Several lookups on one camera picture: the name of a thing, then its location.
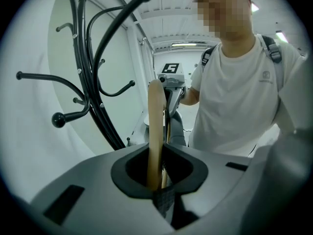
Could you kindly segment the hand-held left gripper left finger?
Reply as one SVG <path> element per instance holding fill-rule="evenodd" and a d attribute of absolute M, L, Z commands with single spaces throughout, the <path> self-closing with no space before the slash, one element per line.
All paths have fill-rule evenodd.
<path fill-rule="evenodd" d="M 86 159 L 40 190 L 31 206 L 44 213 L 69 186 L 84 189 L 62 226 L 80 235 L 167 235 L 173 227 L 162 217 L 150 199 L 125 195 L 111 178 L 118 159 L 147 144 Z"/>

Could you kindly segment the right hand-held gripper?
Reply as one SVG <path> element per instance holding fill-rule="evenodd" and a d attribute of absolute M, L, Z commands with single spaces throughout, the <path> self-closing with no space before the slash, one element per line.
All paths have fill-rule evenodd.
<path fill-rule="evenodd" d="M 157 73 L 163 87 L 169 89 L 168 115 L 172 117 L 184 96 L 185 77 L 182 63 L 166 63 Z"/>

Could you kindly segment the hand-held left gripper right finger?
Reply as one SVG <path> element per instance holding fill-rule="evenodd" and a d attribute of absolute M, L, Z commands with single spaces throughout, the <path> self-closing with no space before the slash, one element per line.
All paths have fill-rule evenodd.
<path fill-rule="evenodd" d="M 156 235 L 244 235 L 242 228 L 251 159 L 201 152 L 181 145 L 163 147 L 166 188 L 154 192 L 161 212 Z"/>

